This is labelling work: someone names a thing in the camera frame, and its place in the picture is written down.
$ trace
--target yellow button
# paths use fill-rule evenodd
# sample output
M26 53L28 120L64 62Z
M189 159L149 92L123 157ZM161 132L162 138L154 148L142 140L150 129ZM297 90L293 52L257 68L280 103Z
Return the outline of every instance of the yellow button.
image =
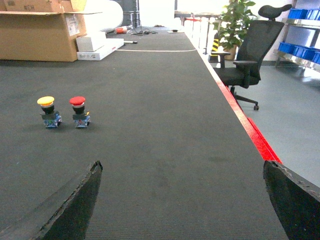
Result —
M54 103L55 98L53 96L44 96L36 101L37 104L41 106L49 106Z

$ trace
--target chair base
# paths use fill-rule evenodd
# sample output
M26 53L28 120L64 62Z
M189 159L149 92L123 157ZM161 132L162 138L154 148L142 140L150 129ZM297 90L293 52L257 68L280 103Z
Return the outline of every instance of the chair base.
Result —
M230 92L231 92L232 96L233 96L236 100L244 101L244 102L247 102L247 103L252 103L252 104L254 104L253 109L254 109L255 111L258 111L258 110L259 110L258 102L255 101L255 100L252 100L252 99L250 99L250 98L246 98L246 97L244 97L244 96L237 95L237 93L235 92L235 86L232 86L232 87L231 87Z

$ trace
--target shipping label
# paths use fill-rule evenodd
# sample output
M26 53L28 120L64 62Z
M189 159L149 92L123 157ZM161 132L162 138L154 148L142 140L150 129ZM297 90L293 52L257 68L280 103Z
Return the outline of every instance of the shipping label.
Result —
M65 21L68 28L69 36L73 36L80 33L79 22L76 14L66 15Z

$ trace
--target mesh backrest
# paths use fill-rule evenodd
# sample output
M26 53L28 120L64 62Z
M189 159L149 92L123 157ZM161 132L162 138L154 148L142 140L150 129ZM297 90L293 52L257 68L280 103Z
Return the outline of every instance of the mesh backrest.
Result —
M261 63L276 41L283 26L283 22L268 20L254 20L250 24L247 36L238 51L236 60L258 62L258 65L250 72L252 77L260 78L259 70Z

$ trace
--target black office chair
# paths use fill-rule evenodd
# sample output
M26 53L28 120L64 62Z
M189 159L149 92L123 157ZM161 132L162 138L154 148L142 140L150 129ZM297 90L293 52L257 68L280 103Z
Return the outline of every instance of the black office chair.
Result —
M238 50L236 61L233 63L236 67L225 67L225 52L214 52L220 55L221 68L214 67L224 85L231 86L230 91L236 100L253 103L254 110L259 110L258 102L243 96L239 96L235 92L235 86L245 89L250 85L257 85L261 80L260 67L262 61L279 33L284 23L275 21L282 12L291 9L292 5L287 4L283 7L272 7L265 5L258 11L259 15L269 20L254 20L251 22L241 47Z

